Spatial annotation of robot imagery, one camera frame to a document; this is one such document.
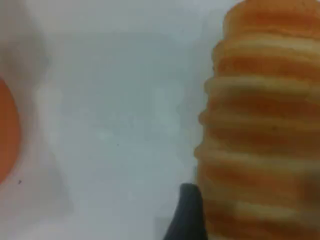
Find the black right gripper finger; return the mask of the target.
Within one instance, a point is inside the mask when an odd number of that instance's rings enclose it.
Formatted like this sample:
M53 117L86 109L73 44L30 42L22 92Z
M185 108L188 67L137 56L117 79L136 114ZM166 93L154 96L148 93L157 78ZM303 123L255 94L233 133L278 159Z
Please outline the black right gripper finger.
M164 240L207 240L202 194L197 185L183 183Z

